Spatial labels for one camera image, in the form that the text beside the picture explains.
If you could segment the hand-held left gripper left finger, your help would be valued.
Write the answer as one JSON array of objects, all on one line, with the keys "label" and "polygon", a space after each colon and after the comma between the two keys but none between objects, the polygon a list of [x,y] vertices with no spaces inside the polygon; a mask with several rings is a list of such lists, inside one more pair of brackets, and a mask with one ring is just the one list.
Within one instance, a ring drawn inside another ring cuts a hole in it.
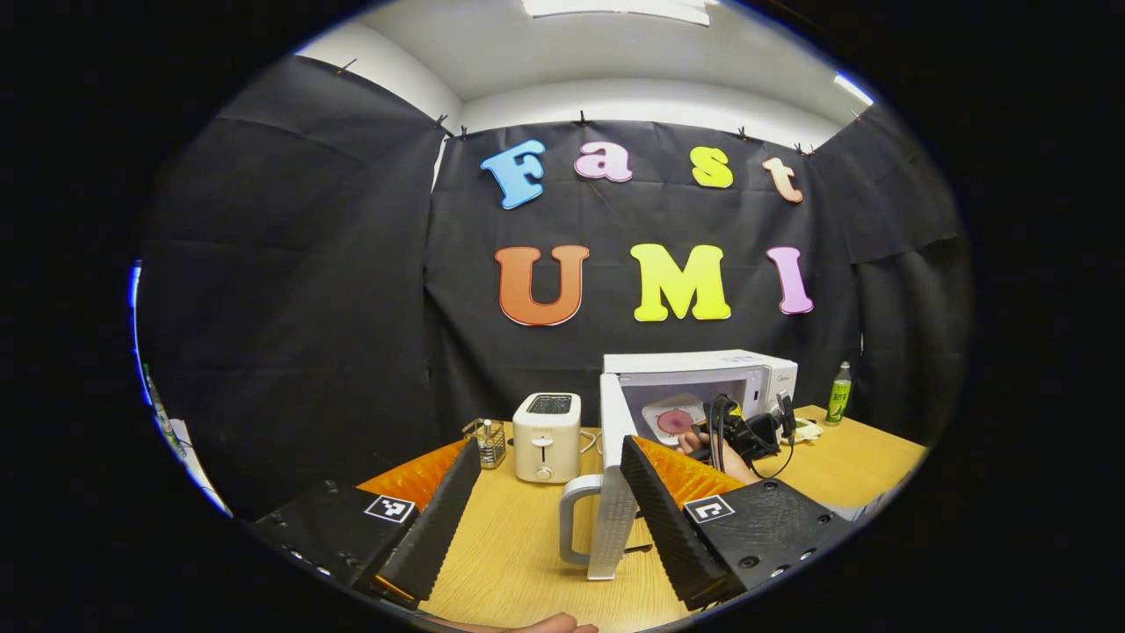
[{"label": "hand-held left gripper left finger", "polygon": [[326,480],[250,530],[338,585],[415,609],[431,598],[479,474],[478,441],[462,438],[358,486]]}]

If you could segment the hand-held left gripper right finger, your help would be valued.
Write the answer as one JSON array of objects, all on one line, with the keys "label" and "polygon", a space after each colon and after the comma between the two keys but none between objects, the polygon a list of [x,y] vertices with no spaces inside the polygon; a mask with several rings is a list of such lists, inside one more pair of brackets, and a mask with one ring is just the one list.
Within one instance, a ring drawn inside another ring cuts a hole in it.
[{"label": "hand-held left gripper right finger", "polygon": [[776,478],[742,485],[634,435],[622,442],[621,473],[688,609],[763,593],[857,526]]}]

